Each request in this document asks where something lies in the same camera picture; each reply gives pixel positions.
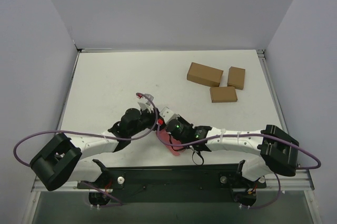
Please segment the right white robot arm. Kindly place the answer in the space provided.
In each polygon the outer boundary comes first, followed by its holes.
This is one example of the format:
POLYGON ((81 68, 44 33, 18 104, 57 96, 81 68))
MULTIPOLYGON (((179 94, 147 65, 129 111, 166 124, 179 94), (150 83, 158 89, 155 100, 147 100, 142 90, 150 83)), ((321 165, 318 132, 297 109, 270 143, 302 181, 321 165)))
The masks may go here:
POLYGON ((264 130, 228 131, 211 126, 193 126, 182 117, 170 120, 165 131, 179 142, 178 149, 190 148, 202 151, 234 151, 252 154, 251 160, 243 160, 238 173, 249 181, 275 173, 285 177, 296 174, 297 140, 275 125, 268 124, 264 130))

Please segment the pink cardboard box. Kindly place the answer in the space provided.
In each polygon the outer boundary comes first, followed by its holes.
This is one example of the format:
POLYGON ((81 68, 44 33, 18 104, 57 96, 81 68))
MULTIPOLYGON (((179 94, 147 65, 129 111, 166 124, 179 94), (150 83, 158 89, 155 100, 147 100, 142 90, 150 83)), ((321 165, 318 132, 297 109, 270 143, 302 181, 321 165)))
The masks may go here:
POLYGON ((182 147, 171 146, 171 144, 181 144, 181 142, 176 140, 175 138, 172 138, 171 135, 168 134, 164 129, 161 131, 156 131, 156 136, 173 156, 177 157, 185 151, 185 149, 183 149, 182 147))

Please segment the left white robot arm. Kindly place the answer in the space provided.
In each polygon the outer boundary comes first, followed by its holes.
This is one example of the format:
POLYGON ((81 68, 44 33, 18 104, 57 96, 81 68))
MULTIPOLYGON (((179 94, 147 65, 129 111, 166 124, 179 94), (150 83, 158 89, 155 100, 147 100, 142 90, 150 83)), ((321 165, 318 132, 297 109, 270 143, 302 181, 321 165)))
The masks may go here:
POLYGON ((86 158, 123 150, 132 137, 139 138, 138 133, 156 130, 159 118, 157 108, 131 108, 103 134, 59 132, 30 161, 29 167, 48 191, 68 181, 84 180, 97 188, 104 187, 108 181, 105 168, 86 158))

